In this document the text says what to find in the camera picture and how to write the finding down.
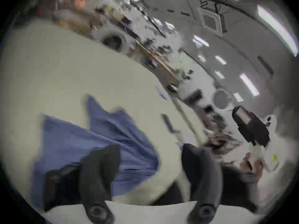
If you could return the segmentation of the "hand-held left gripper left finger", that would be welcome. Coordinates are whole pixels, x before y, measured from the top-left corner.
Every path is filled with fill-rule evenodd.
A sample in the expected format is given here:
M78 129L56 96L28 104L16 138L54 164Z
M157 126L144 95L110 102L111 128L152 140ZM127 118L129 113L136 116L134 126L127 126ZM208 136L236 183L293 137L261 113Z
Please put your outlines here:
M111 183L119 173L120 162L120 146L109 145L92 150L80 163L80 199L94 224L114 223L114 215L105 201L112 200Z

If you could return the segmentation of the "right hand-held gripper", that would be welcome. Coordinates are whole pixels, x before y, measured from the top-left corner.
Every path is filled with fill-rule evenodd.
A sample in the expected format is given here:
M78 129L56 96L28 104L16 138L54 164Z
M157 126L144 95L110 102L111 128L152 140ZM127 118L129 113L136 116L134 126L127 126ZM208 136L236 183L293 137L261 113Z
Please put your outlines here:
M254 119L253 113L241 105L232 110L232 118L239 128L240 133L249 143L251 158L260 159L263 162L264 170L274 172L279 166L278 138L275 135L277 118L275 115L268 115L264 121Z

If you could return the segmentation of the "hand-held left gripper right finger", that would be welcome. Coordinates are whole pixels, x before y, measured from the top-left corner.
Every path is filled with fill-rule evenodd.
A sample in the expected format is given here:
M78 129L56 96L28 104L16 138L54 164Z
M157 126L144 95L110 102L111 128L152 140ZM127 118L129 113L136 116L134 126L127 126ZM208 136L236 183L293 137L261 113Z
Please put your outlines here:
M190 201L196 204L189 213L189 224L209 224L222 197L222 169L210 148L182 146L182 168L190 183Z

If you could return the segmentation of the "person's right hand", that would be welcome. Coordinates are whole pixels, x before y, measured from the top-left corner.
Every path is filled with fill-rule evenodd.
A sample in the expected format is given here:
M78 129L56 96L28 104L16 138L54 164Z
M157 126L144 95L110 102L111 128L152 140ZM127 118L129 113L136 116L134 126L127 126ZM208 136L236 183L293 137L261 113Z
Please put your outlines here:
M259 181L263 175L264 165L260 159L253 159L251 156L250 152L246 153L240 163L240 169L251 171L255 179Z

